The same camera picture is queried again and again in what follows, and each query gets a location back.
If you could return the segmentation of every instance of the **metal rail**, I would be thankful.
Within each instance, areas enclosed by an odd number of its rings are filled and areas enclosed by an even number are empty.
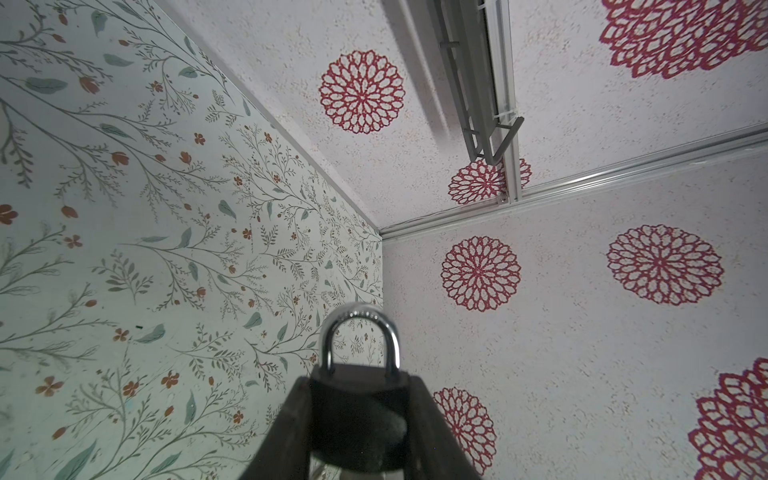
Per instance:
[[[604,190],[619,184],[636,183],[676,171],[702,167],[719,161],[736,160],[759,153],[768,153],[768,122],[528,187],[523,190],[522,199],[518,202],[499,204],[496,199],[488,199],[398,223],[382,228],[381,236],[384,240],[393,240],[440,228],[450,228],[459,223],[489,220],[512,211],[592,193],[598,189]]]

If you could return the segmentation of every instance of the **black padlock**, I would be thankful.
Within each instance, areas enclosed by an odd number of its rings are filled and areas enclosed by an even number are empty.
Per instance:
[[[333,362],[333,336],[349,319],[384,333],[385,368]],[[356,472],[403,468],[408,452],[409,376],[400,371],[395,324],[377,306],[354,303],[331,312],[320,330],[320,365],[310,377],[312,450],[321,461]]]

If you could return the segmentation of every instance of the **textured ceiling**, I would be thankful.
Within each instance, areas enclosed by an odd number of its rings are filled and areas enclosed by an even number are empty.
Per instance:
[[[510,0],[524,182],[768,120],[767,5]],[[424,2],[161,6],[377,227],[482,199],[473,187],[488,194],[503,185],[498,173],[467,168]]]

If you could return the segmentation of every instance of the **silver shackle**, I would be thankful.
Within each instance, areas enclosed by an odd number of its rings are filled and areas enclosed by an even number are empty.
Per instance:
[[[400,370],[400,339],[397,336],[397,327],[389,321],[381,308],[369,303],[347,303],[328,315],[323,328],[320,329],[320,368],[328,373],[333,371],[333,334],[342,323],[355,318],[372,320],[382,330],[386,346],[386,375],[396,374]]]

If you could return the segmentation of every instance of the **red mandala pattern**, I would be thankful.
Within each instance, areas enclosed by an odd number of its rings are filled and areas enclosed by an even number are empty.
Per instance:
[[[679,228],[643,225],[616,237],[608,268],[624,288],[656,303],[696,303],[721,284],[720,256]]]
[[[520,180],[524,187],[531,181],[531,165],[520,159]],[[489,166],[485,160],[470,163],[451,179],[448,194],[459,205],[493,198],[506,191],[504,166]]]
[[[496,310],[517,293],[518,257],[509,245],[491,237],[472,237],[445,254],[442,286],[467,310]]]
[[[768,359],[741,375],[720,375],[720,388],[696,404],[699,427],[688,434],[701,463],[694,478],[768,478]]]
[[[319,91],[326,115],[356,134],[389,125],[406,94],[397,67],[373,50],[355,50],[330,64]]]
[[[603,0],[608,26],[600,41],[611,65],[633,77],[711,70],[728,58],[768,46],[765,0]]]
[[[484,475],[496,455],[496,431],[488,411],[476,396],[455,387],[435,392],[432,398],[475,470]]]

